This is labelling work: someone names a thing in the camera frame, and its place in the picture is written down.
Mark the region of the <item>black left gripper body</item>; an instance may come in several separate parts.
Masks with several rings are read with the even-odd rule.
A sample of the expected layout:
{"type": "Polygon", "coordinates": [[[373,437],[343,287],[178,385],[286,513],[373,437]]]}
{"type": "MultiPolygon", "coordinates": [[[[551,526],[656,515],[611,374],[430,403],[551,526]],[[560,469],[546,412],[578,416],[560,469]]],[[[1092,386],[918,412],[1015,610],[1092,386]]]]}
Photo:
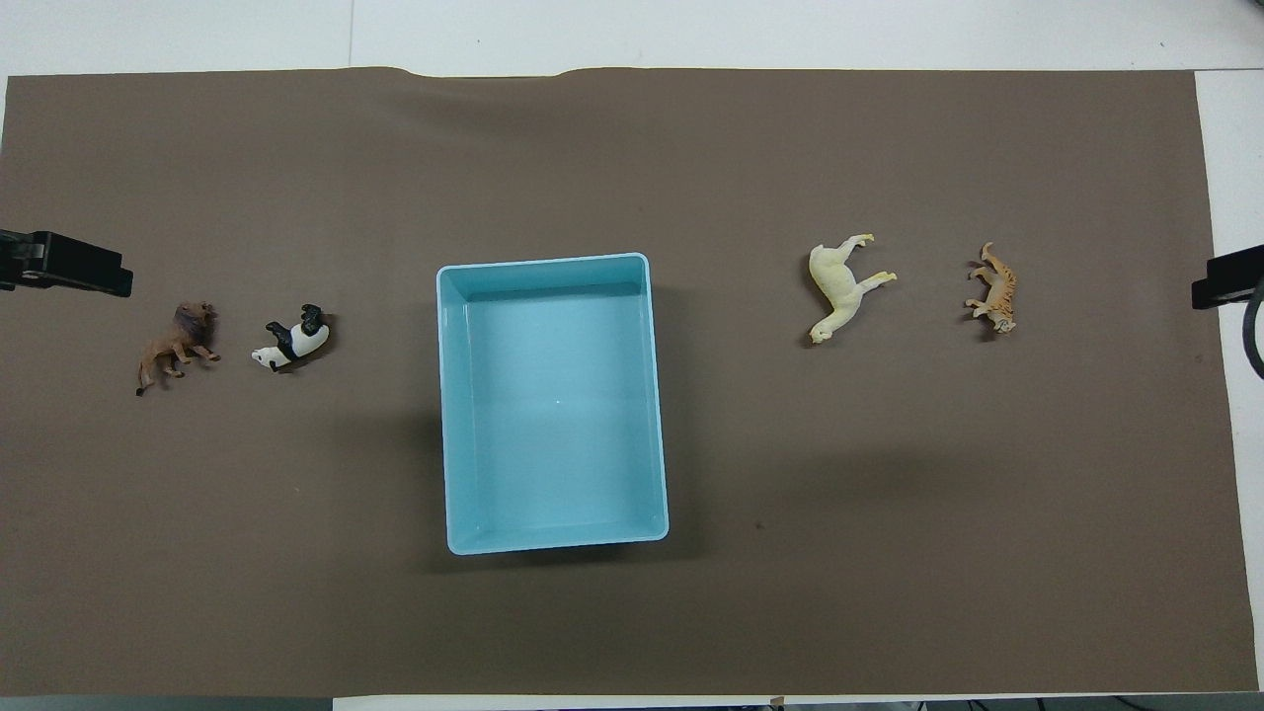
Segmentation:
{"type": "Polygon", "coordinates": [[[29,264],[43,262],[46,239],[37,233],[1,230],[1,288],[15,291],[19,286],[46,288],[40,272],[29,264]]]}

